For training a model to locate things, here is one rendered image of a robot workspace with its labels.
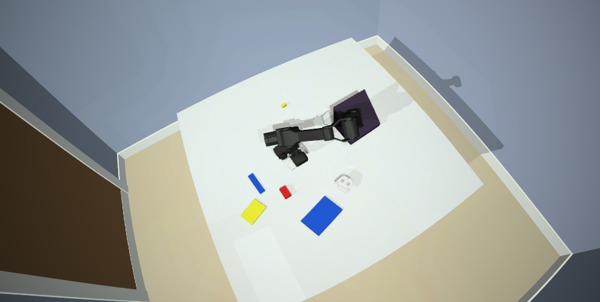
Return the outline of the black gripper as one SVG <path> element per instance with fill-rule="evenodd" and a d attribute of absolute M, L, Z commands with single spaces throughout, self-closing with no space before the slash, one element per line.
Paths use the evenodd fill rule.
<path fill-rule="evenodd" d="M 298 144 L 296 144 L 294 147 L 290 148 L 292 155 L 289 156 L 296 167 L 299 167 L 308 161 L 308 157 L 306 156 L 306 154 L 298 148 L 299 148 Z"/>

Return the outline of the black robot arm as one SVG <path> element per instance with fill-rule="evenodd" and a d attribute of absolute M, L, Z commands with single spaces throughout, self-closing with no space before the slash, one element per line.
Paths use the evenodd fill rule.
<path fill-rule="evenodd" d="M 300 142 L 316 140 L 338 140 L 340 142 L 349 142 L 356 140 L 360 136 L 359 129 L 364 126 L 362 121 L 361 109 L 351 110 L 342 113 L 343 118 L 336 119 L 331 125 L 317 129 L 299 130 L 298 126 L 284 127 L 276 129 L 273 132 L 264 133 L 266 147 L 277 145 L 273 148 L 275 155 L 279 160 L 284 160 L 291 154 L 290 148 Z M 333 127 L 341 120 L 344 139 L 335 138 Z"/>

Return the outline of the red rectangular block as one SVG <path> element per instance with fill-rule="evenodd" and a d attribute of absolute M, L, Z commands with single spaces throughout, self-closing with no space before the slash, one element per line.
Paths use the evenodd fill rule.
<path fill-rule="evenodd" d="M 289 197 L 291 197 L 291 194 L 289 193 L 288 189 L 285 186 L 280 188 L 279 190 L 281 191 L 281 193 L 285 197 L 285 199 L 288 199 Z"/>

